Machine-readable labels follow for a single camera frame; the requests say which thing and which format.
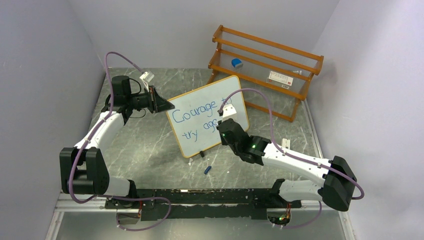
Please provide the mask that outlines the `yellow framed whiteboard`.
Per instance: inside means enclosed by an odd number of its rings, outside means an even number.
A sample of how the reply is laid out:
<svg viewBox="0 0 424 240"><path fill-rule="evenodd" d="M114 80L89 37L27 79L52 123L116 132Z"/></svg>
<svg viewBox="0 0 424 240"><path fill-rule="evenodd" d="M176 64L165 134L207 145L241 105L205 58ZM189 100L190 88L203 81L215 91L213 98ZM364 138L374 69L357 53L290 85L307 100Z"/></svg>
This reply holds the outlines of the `yellow framed whiteboard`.
<svg viewBox="0 0 424 240"><path fill-rule="evenodd" d="M183 157L190 158L221 143L217 125L222 117L218 110L241 88L240 79L231 75L168 100L174 109L166 114Z"/></svg>

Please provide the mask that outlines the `blue marker cap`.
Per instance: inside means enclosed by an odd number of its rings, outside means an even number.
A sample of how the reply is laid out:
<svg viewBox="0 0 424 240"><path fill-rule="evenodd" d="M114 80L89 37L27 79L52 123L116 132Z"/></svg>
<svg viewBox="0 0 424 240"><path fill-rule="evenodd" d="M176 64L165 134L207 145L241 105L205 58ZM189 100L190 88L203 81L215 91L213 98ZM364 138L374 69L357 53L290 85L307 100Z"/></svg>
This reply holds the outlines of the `blue marker cap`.
<svg viewBox="0 0 424 240"><path fill-rule="evenodd" d="M211 166L208 166L205 170L204 170L204 174L206 175L210 170L211 170Z"/></svg>

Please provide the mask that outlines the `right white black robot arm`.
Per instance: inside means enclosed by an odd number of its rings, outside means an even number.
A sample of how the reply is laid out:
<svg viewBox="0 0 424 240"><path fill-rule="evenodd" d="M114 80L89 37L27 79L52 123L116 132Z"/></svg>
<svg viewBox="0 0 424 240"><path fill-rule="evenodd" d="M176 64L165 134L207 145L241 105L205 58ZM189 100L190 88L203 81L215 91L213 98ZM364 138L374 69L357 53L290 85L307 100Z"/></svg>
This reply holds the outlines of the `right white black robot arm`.
<svg viewBox="0 0 424 240"><path fill-rule="evenodd" d="M270 202L282 207L293 201L322 201L328 207L346 212L354 199L357 178L347 161L316 158L274 144L270 139L248 135L229 118L219 121L217 130L224 146L229 146L242 161L250 164L289 170L303 180L278 180L270 193Z"/></svg>

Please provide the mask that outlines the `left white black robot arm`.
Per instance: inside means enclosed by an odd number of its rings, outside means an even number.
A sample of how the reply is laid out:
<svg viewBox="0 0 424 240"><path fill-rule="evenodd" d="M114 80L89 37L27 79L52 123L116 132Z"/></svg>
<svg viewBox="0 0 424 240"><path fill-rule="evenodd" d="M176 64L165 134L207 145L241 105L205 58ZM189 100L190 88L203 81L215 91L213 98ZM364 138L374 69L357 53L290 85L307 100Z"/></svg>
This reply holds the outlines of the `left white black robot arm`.
<svg viewBox="0 0 424 240"><path fill-rule="evenodd" d="M132 180L109 175L102 152L125 126L133 111L152 114L174 109L149 82L154 74L143 72L139 92L131 90L131 78L126 75L111 79L112 94L108 96L99 119L87 135L73 147L65 147L59 154L61 187L66 194L114 196L126 208L134 207L139 194Z"/></svg>

